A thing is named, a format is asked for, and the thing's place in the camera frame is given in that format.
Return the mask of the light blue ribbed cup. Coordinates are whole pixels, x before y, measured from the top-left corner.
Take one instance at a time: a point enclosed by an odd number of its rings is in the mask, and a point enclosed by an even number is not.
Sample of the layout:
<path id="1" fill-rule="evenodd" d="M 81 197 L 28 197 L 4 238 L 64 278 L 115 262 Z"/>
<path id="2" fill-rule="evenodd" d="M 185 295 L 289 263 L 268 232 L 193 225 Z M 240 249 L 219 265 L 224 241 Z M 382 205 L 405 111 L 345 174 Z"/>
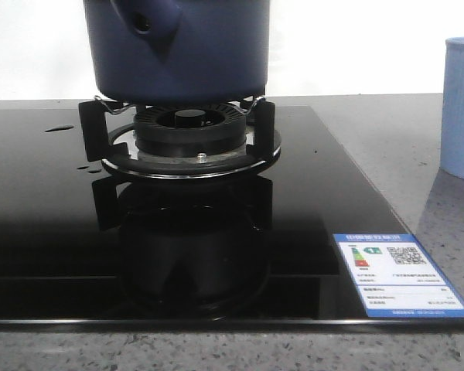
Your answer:
<path id="1" fill-rule="evenodd" d="M 464 36 L 445 44 L 440 167 L 464 179 Z"/>

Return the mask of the black metal pot support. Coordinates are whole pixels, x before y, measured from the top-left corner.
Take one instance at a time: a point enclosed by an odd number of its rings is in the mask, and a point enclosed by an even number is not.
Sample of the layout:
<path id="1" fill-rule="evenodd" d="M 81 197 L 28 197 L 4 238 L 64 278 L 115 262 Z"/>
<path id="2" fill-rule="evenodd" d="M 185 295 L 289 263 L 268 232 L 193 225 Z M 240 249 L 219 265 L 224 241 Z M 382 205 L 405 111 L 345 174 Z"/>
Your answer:
<path id="1" fill-rule="evenodd" d="M 117 115 L 130 109 L 117 101 L 96 97 L 79 105 L 80 124 L 88 161 L 100 161 L 113 173 L 143 179 L 212 179 L 241 172 L 262 171 L 272 166 L 281 153 L 281 136 L 275 129 L 275 105 L 256 97 L 252 101 L 230 104 L 246 117 L 245 142 L 216 155 L 199 153 L 190 158 L 151 155 L 136 146 L 133 117 L 131 123 L 109 131 L 106 114 Z M 201 107 L 151 106 L 151 107 Z M 135 115 L 148 108 L 135 105 Z"/>

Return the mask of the dark blue pot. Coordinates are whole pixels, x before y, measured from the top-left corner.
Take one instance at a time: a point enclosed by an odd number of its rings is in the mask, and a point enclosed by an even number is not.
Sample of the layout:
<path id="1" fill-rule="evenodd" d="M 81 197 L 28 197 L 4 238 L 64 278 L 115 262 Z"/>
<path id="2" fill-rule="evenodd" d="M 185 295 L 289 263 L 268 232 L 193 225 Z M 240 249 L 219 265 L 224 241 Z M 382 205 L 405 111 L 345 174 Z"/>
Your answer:
<path id="1" fill-rule="evenodd" d="M 264 93 L 268 1 L 85 1 L 98 90 L 133 104 Z"/>

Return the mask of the black glass gas stove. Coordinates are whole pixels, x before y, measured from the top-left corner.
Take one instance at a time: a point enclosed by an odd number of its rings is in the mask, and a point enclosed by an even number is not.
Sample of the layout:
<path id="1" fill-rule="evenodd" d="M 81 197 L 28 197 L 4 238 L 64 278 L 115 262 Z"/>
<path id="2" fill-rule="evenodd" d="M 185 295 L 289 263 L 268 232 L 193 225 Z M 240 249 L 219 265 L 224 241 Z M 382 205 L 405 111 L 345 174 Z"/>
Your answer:
<path id="1" fill-rule="evenodd" d="M 309 107 L 260 175 L 180 183 L 85 159 L 75 110 L 0 110 L 0 330 L 464 331 L 370 318 L 333 238 L 411 234 Z"/>

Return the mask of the blue energy label sticker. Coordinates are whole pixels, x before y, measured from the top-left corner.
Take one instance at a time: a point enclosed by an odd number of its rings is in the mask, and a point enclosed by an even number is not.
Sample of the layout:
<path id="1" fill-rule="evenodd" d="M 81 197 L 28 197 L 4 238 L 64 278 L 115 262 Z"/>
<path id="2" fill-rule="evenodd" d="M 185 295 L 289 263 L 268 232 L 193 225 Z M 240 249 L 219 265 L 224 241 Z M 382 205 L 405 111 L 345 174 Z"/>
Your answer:
<path id="1" fill-rule="evenodd" d="M 412 234 L 333 238 L 370 318 L 464 318 L 464 301 Z"/>

